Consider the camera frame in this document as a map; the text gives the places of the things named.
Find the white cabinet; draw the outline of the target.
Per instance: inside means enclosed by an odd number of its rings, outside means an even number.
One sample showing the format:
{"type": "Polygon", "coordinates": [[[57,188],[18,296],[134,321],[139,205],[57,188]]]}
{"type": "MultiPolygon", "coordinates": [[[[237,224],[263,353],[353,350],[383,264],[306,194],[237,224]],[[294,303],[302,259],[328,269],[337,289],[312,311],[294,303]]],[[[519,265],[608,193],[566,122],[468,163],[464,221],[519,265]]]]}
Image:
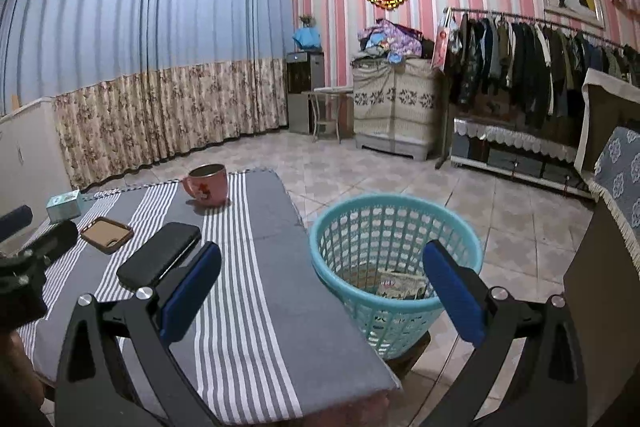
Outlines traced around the white cabinet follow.
{"type": "Polygon", "coordinates": [[[1,213],[27,205],[32,228],[47,218],[51,196],[70,191],[52,98],[38,98],[1,118],[1,213]]]}

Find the teal plastic basket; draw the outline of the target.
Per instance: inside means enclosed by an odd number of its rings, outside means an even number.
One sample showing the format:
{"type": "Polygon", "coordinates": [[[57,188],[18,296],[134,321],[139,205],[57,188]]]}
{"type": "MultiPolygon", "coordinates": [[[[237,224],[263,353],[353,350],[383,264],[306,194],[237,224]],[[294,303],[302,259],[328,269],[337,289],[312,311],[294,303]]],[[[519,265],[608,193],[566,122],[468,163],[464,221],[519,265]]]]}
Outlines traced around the teal plastic basket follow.
{"type": "Polygon", "coordinates": [[[431,241],[439,242],[458,265],[480,271],[483,248],[471,225],[436,202],[414,196],[372,193],[345,199],[309,230],[314,271],[385,361],[412,348],[444,309],[423,268],[423,248],[431,241]],[[423,275],[424,298],[376,295],[382,270],[423,275]]]}

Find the blue covered plant pot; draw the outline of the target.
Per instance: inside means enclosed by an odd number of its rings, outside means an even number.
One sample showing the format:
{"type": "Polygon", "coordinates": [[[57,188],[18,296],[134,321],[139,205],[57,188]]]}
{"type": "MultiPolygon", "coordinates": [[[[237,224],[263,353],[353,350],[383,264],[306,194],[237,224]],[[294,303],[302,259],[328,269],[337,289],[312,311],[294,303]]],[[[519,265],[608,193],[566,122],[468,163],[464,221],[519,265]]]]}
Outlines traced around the blue covered plant pot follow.
{"type": "Polygon", "coordinates": [[[293,41],[302,51],[320,51],[322,49],[320,32],[312,15],[299,15],[300,27],[294,31],[293,41]]]}

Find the pink metal mug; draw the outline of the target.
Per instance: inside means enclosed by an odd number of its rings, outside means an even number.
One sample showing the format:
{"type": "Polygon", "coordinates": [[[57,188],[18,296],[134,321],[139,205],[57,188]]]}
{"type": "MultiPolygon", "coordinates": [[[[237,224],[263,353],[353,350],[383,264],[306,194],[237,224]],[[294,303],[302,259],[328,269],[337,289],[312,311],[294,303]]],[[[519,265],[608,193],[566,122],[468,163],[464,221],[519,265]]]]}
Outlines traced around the pink metal mug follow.
{"type": "Polygon", "coordinates": [[[222,164],[208,164],[188,172],[182,187],[196,205],[217,208],[227,204],[228,176],[222,164]]]}

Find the teal tissue box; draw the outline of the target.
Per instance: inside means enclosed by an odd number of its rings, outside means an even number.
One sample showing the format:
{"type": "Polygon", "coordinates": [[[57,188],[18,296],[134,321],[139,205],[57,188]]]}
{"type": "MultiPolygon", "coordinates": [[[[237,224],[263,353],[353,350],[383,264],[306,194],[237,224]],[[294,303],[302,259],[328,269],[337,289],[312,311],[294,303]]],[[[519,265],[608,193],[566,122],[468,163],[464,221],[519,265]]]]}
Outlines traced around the teal tissue box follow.
{"type": "Polygon", "coordinates": [[[82,213],[82,197],[79,190],[52,196],[46,205],[47,215],[51,223],[73,220],[82,213]]]}

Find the pile of clothes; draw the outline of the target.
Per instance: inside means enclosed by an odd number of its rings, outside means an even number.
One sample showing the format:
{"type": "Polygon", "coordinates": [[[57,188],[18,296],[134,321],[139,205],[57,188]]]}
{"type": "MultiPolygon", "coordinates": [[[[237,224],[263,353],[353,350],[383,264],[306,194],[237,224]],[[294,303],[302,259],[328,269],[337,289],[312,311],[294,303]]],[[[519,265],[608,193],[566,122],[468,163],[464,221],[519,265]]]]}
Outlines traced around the pile of clothes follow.
{"type": "Polygon", "coordinates": [[[379,18],[372,26],[358,32],[359,50],[352,62],[380,58],[390,64],[401,64],[407,58],[431,60],[434,42],[423,32],[386,18],[379,18]]]}

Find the clothes rack with garments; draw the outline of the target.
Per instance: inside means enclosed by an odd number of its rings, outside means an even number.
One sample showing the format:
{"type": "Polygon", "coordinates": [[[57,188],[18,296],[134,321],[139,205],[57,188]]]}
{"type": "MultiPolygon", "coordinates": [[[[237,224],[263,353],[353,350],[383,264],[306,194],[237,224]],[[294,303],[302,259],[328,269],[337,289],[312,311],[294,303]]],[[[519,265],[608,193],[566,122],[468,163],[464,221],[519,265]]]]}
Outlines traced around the clothes rack with garments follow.
{"type": "Polygon", "coordinates": [[[440,26],[445,108],[442,159],[461,134],[487,156],[496,143],[518,156],[570,164],[577,156],[590,69],[638,87],[639,53],[588,31],[507,12],[447,6],[440,26]]]}

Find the printed snack wrapper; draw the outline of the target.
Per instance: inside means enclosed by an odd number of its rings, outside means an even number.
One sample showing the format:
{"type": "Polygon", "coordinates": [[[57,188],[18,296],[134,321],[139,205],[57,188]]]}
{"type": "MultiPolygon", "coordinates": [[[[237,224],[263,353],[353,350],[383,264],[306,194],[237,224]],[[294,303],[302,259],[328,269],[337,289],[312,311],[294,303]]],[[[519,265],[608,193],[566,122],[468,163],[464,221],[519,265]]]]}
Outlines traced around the printed snack wrapper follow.
{"type": "Polygon", "coordinates": [[[376,295],[396,300],[420,300],[426,293],[427,280],[423,275],[382,270],[376,295]]]}

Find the grey water dispenser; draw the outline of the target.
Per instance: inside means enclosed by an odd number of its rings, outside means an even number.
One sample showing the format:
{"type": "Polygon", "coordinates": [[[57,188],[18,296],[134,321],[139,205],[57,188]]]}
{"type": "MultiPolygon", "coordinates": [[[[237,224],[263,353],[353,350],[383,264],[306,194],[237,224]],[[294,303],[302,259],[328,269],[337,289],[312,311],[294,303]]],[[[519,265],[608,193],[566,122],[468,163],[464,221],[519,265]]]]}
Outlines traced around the grey water dispenser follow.
{"type": "Polygon", "coordinates": [[[298,51],[285,57],[288,129],[300,134],[314,131],[314,113],[309,92],[324,86],[324,54],[298,51]]]}

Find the blue floral curtain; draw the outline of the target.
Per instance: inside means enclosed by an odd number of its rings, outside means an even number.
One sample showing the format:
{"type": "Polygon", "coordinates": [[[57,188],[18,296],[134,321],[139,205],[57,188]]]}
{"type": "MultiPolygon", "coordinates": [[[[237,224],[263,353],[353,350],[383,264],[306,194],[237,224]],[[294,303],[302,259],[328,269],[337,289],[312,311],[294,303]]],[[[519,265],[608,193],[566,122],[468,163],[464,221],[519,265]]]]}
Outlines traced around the blue floral curtain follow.
{"type": "Polygon", "coordinates": [[[282,128],[292,0],[1,0],[1,100],[50,98],[73,186],[282,128]]]}

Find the cloth covered cabinet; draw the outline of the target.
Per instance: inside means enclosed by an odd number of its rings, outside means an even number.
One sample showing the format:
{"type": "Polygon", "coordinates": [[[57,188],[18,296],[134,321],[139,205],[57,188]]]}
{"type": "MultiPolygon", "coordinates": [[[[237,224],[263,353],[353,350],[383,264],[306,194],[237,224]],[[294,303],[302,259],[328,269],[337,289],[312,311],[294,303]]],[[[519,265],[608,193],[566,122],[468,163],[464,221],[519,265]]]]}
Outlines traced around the cloth covered cabinet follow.
{"type": "Polygon", "coordinates": [[[440,137],[443,83],[442,72],[422,58],[352,65],[356,145],[427,160],[440,137]]]}

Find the covered television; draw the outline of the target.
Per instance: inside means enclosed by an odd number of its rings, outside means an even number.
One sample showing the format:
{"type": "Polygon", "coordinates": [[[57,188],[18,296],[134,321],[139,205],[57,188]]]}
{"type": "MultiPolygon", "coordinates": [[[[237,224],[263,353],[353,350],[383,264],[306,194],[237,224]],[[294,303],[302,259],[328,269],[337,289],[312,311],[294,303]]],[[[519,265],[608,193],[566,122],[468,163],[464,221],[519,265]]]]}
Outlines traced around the covered television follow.
{"type": "Polygon", "coordinates": [[[574,160],[582,179],[593,175],[594,163],[617,127],[639,128],[639,95],[631,83],[597,69],[587,70],[582,84],[582,132],[574,160]]]}

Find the blue floral sofa cover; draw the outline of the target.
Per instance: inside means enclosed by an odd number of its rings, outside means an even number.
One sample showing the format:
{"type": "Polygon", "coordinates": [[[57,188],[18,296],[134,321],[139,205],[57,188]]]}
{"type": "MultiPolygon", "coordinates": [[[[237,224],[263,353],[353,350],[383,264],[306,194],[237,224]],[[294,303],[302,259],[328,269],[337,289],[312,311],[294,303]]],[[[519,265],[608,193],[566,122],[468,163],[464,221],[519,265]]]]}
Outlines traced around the blue floral sofa cover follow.
{"type": "Polygon", "coordinates": [[[639,271],[639,133],[616,127],[594,163],[591,191],[602,198],[620,229],[631,262],[639,271]]]}

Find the brown wooden tray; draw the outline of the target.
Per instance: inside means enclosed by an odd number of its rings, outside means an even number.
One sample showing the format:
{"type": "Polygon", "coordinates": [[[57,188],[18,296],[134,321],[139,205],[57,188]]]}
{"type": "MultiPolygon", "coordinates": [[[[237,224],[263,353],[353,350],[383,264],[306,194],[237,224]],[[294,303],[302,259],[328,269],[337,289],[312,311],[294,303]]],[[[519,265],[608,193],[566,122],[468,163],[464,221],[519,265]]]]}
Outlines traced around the brown wooden tray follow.
{"type": "Polygon", "coordinates": [[[134,230],[107,217],[96,217],[80,230],[79,235],[101,253],[111,255],[134,236],[134,230]]]}

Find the low bench with lace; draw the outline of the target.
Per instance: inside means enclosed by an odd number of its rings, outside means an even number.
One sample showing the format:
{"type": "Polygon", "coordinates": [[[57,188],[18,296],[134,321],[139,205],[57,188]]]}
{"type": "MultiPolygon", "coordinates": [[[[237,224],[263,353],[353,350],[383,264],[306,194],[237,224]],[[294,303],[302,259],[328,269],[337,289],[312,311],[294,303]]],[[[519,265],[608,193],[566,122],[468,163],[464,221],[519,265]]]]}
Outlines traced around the low bench with lace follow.
{"type": "Polygon", "coordinates": [[[454,165],[590,199],[574,167],[576,155],[574,147],[498,124],[459,117],[452,124],[449,158],[454,165]]]}

